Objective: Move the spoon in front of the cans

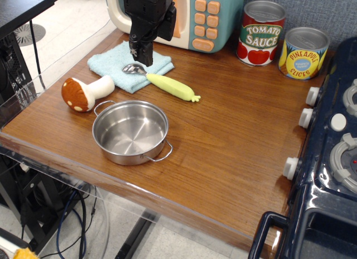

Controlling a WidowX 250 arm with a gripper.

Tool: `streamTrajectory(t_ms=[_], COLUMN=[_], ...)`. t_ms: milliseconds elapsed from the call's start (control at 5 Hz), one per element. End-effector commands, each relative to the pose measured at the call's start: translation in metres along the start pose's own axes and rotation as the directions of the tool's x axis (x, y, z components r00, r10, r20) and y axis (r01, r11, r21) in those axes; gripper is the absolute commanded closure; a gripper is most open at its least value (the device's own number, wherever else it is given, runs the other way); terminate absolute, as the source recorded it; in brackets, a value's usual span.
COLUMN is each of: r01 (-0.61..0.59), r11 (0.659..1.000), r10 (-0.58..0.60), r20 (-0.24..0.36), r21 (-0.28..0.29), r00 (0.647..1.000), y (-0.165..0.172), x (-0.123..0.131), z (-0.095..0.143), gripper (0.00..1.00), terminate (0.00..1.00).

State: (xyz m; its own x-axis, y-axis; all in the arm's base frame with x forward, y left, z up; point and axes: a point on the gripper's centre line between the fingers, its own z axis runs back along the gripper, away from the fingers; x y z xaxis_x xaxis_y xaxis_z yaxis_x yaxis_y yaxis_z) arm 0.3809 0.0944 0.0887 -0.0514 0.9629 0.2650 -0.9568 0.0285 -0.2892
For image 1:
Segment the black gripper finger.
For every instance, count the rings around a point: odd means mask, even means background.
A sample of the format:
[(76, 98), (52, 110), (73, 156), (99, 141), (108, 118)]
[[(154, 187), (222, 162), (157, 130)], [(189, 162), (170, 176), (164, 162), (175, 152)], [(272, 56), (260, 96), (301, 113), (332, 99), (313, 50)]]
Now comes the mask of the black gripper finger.
[(139, 34), (131, 33), (129, 36), (129, 49), (135, 61), (145, 66), (153, 64), (153, 38), (154, 34), (149, 32), (140, 37)]

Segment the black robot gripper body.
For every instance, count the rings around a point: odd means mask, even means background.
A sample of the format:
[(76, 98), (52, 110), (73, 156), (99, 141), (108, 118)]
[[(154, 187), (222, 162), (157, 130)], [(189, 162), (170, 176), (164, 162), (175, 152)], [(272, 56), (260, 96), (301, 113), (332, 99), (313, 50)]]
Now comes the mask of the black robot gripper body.
[(131, 40), (154, 41), (160, 37), (171, 41), (176, 22), (173, 0), (123, 0), (123, 3), (132, 22)]

